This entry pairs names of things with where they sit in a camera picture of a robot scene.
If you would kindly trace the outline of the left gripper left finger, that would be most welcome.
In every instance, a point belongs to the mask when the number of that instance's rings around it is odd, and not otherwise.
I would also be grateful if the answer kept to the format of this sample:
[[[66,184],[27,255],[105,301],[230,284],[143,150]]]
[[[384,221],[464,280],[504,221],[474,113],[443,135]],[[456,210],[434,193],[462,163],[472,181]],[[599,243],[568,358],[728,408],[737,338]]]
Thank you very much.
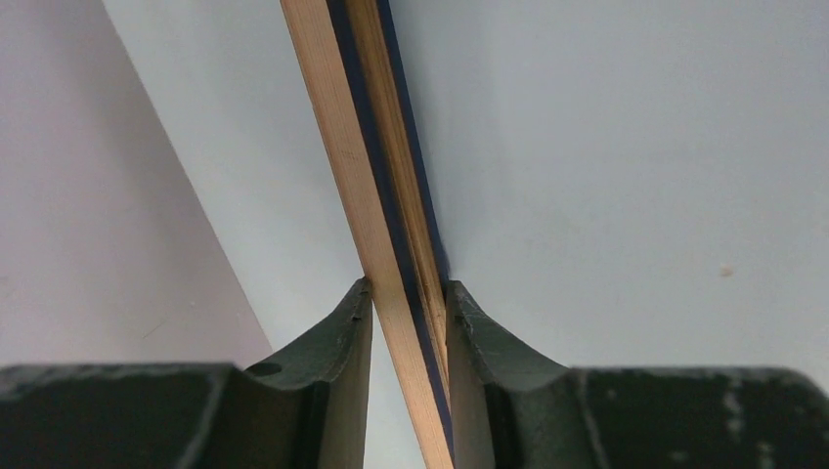
[[[1,371],[5,468],[360,468],[371,288],[247,368],[19,365]]]

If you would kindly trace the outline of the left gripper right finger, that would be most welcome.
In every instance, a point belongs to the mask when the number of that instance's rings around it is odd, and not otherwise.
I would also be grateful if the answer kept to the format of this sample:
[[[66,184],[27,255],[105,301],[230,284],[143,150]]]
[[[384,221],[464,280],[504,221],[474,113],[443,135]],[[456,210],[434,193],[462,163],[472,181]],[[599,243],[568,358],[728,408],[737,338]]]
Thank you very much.
[[[781,367],[568,367],[446,291],[458,468],[824,468],[828,399]]]

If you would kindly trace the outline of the wooden picture frame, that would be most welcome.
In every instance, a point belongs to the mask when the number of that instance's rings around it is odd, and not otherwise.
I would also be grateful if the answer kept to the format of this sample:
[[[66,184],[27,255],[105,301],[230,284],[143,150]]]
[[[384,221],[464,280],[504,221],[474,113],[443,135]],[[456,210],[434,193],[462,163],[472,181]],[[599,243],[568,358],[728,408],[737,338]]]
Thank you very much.
[[[389,5],[282,8],[424,463],[449,468],[443,281]]]

